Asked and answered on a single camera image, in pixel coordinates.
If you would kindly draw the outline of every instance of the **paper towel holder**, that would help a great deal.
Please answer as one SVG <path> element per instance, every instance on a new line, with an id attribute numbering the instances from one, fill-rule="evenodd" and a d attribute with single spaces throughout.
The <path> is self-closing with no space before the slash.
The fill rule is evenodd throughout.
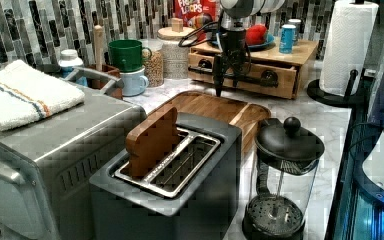
<path id="1" fill-rule="evenodd" d="M 364 76 L 365 69 L 363 68 L 361 77 Z M 358 91 L 351 95 L 352 88 L 354 86 L 355 80 L 357 78 L 358 71 L 353 69 L 350 71 L 350 78 L 348 80 L 348 85 L 345 90 L 344 96 L 339 96 L 331 93 L 327 93 L 320 88 L 320 79 L 316 79 L 307 87 L 307 94 L 309 97 L 314 99 L 317 102 L 341 108 L 350 108 L 359 104 L 363 104 L 365 101 L 364 94 L 361 94 Z"/>

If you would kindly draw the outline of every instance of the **drawer knob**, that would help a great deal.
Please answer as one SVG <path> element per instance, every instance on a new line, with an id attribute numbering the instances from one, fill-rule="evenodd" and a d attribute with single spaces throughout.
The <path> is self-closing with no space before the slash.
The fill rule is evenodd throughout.
<path id="1" fill-rule="evenodd" d="M 201 59 L 198 63 L 198 67 L 212 69 L 213 64 L 207 59 Z"/>
<path id="2" fill-rule="evenodd" d="M 277 87 L 279 85 L 277 79 L 277 73 L 272 70 L 266 70 L 261 73 L 260 85 L 264 87 Z"/>

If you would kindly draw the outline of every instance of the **glass jar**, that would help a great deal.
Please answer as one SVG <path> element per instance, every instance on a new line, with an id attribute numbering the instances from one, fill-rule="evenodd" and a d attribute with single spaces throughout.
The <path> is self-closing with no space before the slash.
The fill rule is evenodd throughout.
<path id="1" fill-rule="evenodd" d="M 171 27 L 158 30 L 158 39 L 163 42 L 162 54 L 164 61 L 164 77 L 169 79 L 188 78 L 189 47 L 179 47 L 183 37 L 194 31 L 193 28 L 183 27 L 181 32 L 173 31 Z M 192 37 L 185 41 L 188 44 L 196 39 Z"/>
<path id="2" fill-rule="evenodd" d="M 145 76 L 149 81 L 148 87 L 161 86 L 164 84 L 163 55 L 161 52 L 163 42 L 158 39 L 143 39 L 140 41 L 143 47 L 147 47 L 152 51 L 151 58 L 143 62 Z"/>

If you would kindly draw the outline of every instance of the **cereal box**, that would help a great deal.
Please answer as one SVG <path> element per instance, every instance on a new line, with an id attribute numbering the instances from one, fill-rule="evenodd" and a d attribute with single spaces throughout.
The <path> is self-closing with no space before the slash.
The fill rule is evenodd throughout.
<path id="1" fill-rule="evenodd" d="M 215 21 L 216 0 L 174 0 L 175 17 L 183 19 L 185 27 L 200 28 Z"/>

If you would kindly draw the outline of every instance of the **blue mug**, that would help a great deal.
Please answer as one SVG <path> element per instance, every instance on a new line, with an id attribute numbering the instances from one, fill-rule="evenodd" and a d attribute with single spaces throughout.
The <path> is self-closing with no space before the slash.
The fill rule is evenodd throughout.
<path id="1" fill-rule="evenodd" d="M 136 96 L 145 91 L 145 89 L 149 86 L 149 81 L 144 74 L 144 67 L 136 72 L 120 72 L 120 77 L 124 84 L 123 97 Z"/>

